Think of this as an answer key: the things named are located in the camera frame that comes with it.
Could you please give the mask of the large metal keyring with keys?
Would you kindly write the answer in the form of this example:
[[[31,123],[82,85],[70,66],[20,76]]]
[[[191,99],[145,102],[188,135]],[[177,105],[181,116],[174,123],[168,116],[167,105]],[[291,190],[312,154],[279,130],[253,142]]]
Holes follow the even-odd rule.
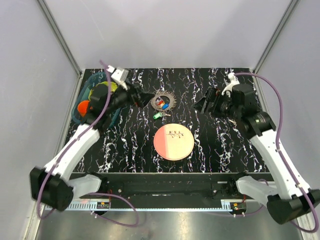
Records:
[[[169,91],[157,91],[150,100],[150,104],[156,113],[153,119],[157,120],[163,117],[170,117],[169,111],[174,109],[177,104],[175,95]]]

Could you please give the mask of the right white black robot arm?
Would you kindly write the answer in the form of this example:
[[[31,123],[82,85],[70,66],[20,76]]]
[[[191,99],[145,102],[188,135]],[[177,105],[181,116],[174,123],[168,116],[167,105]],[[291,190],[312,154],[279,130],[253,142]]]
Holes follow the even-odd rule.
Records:
[[[251,197],[265,206],[280,225],[310,213],[311,207],[319,205],[320,191],[310,188],[281,144],[276,143],[276,126],[266,112],[259,110],[250,85],[236,84],[226,92],[210,87],[193,107],[202,114],[209,112],[217,118],[233,119],[263,158],[275,183],[275,187],[270,187],[247,173],[238,173],[228,180],[230,197]]]

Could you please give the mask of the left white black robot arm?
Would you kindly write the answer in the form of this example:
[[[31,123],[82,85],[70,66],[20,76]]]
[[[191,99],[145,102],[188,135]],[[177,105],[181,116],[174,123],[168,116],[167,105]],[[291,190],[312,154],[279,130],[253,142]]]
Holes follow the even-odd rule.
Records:
[[[82,123],[63,149],[44,167],[34,167],[29,174],[31,197],[38,205],[45,204],[64,211],[74,199],[89,193],[103,198],[108,186],[96,173],[71,179],[71,174],[85,153],[100,139],[118,109],[133,105],[144,108],[154,97],[140,87],[128,84],[110,91],[106,84],[96,85],[90,95]]]

